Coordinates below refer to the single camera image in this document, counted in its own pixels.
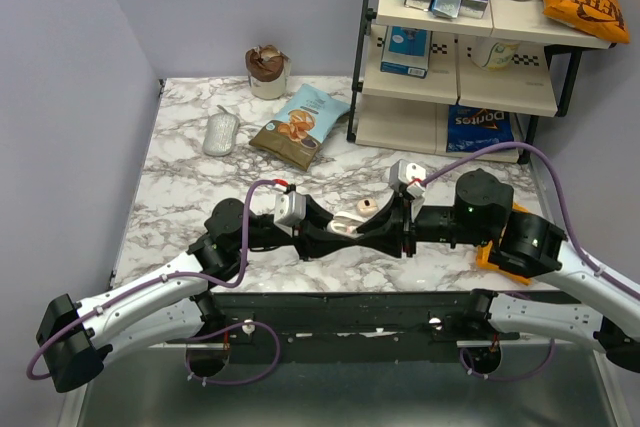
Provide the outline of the beige earbud charging case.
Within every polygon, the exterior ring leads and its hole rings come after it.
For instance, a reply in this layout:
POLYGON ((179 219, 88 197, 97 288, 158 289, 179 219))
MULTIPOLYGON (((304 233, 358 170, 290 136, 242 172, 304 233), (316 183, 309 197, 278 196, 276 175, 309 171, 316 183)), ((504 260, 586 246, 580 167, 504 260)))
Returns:
POLYGON ((365 198, 357 202, 356 210, 362 217, 371 217, 378 212, 379 207, 374 199, 365 198))

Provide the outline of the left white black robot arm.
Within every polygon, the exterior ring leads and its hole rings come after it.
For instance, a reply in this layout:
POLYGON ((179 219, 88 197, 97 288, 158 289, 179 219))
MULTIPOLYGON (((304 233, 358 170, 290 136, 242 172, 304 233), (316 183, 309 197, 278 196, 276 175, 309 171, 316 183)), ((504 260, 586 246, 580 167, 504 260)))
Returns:
POLYGON ((271 214, 256 215, 249 204, 234 198, 219 202, 204 234, 185 252, 128 285, 80 301, 67 294, 51 300, 36 332, 38 350, 28 363, 28 378, 49 379, 57 392, 66 393, 130 351, 194 337, 212 341, 222 319, 207 308, 211 290, 240 285, 250 250, 292 246, 308 260, 363 238, 308 195, 278 194, 271 214), (47 368, 42 375, 34 371, 39 360, 47 368))

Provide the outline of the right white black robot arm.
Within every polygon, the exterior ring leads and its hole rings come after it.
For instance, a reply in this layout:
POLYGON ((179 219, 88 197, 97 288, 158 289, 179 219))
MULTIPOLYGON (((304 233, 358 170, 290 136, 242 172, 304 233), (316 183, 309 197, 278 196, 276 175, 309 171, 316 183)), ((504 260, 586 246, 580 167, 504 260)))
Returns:
POLYGON ((597 263, 568 233, 513 207, 514 190, 482 169, 464 173, 451 206, 428 206, 420 178, 393 172, 391 200, 357 227, 361 246, 411 256, 420 242, 485 246, 501 271, 540 280, 575 298, 550 304, 476 289, 456 327, 480 339, 489 332, 530 333, 602 352, 613 364, 639 370, 639 287, 597 263))

